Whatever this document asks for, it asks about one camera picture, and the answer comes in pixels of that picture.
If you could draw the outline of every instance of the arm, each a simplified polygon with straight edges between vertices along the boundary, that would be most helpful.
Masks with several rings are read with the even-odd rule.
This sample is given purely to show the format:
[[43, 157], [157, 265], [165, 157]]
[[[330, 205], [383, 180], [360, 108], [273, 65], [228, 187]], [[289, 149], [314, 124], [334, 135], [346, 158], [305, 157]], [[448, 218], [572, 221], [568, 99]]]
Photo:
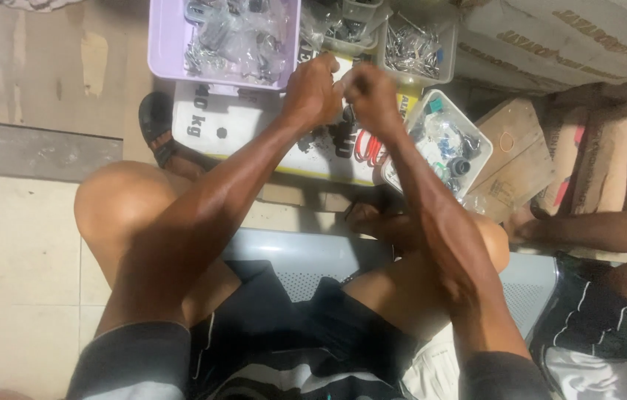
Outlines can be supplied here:
[[627, 253], [627, 211], [533, 219], [514, 233], [528, 241]]
[[511, 318], [501, 281], [469, 214], [409, 139], [395, 103], [395, 84], [378, 68], [361, 65], [343, 79], [345, 96], [363, 127], [388, 148], [422, 255], [439, 275], [462, 360], [478, 351], [506, 351], [530, 359]]
[[97, 333], [151, 320], [184, 323], [182, 302], [237, 231], [259, 190], [287, 151], [340, 110], [331, 54], [301, 64], [289, 79], [280, 116], [223, 161], [134, 240]]

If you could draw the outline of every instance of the forearm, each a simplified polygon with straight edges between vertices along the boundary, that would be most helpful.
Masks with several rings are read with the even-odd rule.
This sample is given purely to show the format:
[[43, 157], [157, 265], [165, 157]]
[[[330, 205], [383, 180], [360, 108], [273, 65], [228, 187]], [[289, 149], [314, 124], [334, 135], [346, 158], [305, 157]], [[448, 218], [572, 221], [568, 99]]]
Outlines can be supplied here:
[[404, 128], [388, 146], [423, 254], [436, 266], [462, 358], [475, 351], [508, 351], [530, 358], [504, 301], [503, 287], [476, 224], [434, 175]]
[[227, 246], [300, 130], [296, 121], [276, 119], [197, 180], [135, 238], [116, 284], [128, 292], [130, 307], [141, 311], [152, 307], [157, 313], [167, 304], [181, 304]]
[[522, 225], [517, 234], [539, 243], [627, 253], [627, 211], [535, 220]]

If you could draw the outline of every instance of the purple plastic tray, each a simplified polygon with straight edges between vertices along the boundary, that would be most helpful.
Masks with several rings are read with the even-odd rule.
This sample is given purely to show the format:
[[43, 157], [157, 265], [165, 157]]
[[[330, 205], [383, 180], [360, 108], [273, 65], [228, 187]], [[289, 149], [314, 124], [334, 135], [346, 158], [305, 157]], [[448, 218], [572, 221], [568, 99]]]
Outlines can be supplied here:
[[148, 25], [148, 66], [155, 76], [164, 79], [194, 80], [214, 85], [250, 87], [252, 89], [283, 90], [289, 76], [296, 68], [296, 53], [299, 43], [299, 18], [301, 0], [282, 0], [289, 15], [284, 52], [287, 55], [286, 70], [272, 85], [254, 85], [234, 80], [206, 79], [189, 76], [185, 71], [185, 50], [196, 27], [185, 20], [183, 0], [151, 0]]

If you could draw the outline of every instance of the fist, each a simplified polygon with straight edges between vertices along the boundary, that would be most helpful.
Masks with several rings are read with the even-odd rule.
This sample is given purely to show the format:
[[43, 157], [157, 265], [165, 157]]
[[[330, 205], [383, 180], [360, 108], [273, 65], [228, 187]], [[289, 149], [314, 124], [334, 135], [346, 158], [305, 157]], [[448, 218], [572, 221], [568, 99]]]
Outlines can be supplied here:
[[343, 86], [333, 84], [333, 73], [338, 68], [333, 54], [322, 53], [299, 64], [289, 77], [282, 116], [291, 117], [300, 124], [302, 134], [330, 123], [341, 112]]
[[358, 122], [383, 144], [407, 135], [398, 112], [398, 86], [385, 72], [372, 64], [361, 63], [348, 71], [340, 83]]

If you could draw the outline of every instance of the knee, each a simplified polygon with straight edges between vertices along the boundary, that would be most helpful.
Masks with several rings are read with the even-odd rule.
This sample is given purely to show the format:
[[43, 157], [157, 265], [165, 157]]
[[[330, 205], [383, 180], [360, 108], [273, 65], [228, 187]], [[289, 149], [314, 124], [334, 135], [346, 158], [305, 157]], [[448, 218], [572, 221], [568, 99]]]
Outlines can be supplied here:
[[496, 272], [501, 273], [508, 266], [508, 261], [510, 260], [506, 231], [487, 216], [475, 213], [470, 214], [481, 233], [481, 238], [484, 240], [491, 263], [496, 268]]
[[89, 242], [145, 226], [176, 197], [162, 170], [119, 161], [96, 170], [79, 186], [74, 216]]

